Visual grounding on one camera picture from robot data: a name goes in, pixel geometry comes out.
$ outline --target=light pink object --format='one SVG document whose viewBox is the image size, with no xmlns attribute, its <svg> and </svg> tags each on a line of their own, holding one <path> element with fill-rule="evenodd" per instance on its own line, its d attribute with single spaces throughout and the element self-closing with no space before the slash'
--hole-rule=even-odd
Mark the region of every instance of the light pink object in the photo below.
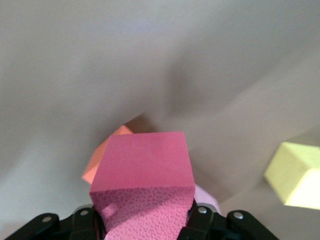
<svg viewBox="0 0 320 240">
<path fill-rule="evenodd" d="M 198 185 L 195 186 L 194 199 L 197 204 L 210 204 L 215 207 L 218 213 L 221 213 L 217 199 L 215 199 L 213 196 L 211 196 L 208 192 L 206 192 L 203 188 L 201 188 Z"/>
</svg>

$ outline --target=gray fabric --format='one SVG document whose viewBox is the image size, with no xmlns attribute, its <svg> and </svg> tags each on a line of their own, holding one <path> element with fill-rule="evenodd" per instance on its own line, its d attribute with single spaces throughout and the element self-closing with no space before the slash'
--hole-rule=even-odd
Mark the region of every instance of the gray fabric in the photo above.
<svg viewBox="0 0 320 240">
<path fill-rule="evenodd" d="M 0 238 L 90 203 L 96 146 L 143 117 L 184 131 L 223 214 L 318 239 L 319 211 L 263 179 L 282 141 L 319 144 L 320 1 L 1 1 Z"/>
</svg>

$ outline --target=cube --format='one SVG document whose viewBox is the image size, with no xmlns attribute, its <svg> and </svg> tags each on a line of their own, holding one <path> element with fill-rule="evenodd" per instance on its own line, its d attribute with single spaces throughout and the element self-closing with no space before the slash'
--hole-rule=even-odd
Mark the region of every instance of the cube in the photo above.
<svg viewBox="0 0 320 240">
<path fill-rule="evenodd" d="M 281 143 L 264 176 L 285 205 L 320 209 L 320 147 Z"/>
<path fill-rule="evenodd" d="M 124 134 L 133 134 L 133 132 L 127 128 L 125 125 L 119 127 L 112 135 L 124 135 Z M 100 164 L 101 158 L 104 155 L 108 144 L 109 138 L 107 138 L 103 143 L 101 143 L 93 152 L 86 169 L 82 175 L 82 179 L 87 181 L 89 184 L 92 184 L 94 177 L 96 175 L 98 166 Z"/>
<path fill-rule="evenodd" d="M 176 240 L 194 195 L 183 132 L 111 136 L 90 189 L 108 240 Z"/>
</svg>

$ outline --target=textured foam surface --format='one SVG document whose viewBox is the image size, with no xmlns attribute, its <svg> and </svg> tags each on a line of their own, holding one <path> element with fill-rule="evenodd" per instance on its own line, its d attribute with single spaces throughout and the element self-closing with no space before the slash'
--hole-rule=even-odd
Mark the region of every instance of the textured foam surface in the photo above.
<svg viewBox="0 0 320 240">
<path fill-rule="evenodd" d="M 320 147 L 283 142 L 264 176 L 285 205 L 320 209 Z"/>
<path fill-rule="evenodd" d="M 112 135 L 125 135 L 125 134 L 133 134 L 133 132 L 127 128 L 125 125 L 119 127 Z M 87 181 L 89 184 L 92 184 L 102 156 L 106 150 L 109 138 L 107 138 L 103 143 L 101 143 L 93 152 L 89 163 L 82 175 L 82 179 Z"/>
<path fill-rule="evenodd" d="M 183 132 L 111 136 L 90 189 L 108 240 L 176 240 L 194 194 Z"/>
</svg>

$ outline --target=yellow foam block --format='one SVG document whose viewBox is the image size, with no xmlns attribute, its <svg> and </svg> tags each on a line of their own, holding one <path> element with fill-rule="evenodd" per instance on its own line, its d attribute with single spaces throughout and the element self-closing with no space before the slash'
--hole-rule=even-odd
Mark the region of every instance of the yellow foam block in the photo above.
<svg viewBox="0 0 320 240">
<path fill-rule="evenodd" d="M 320 147 L 281 143 L 264 177 L 284 205 L 320 209 Z"/>
</svg>

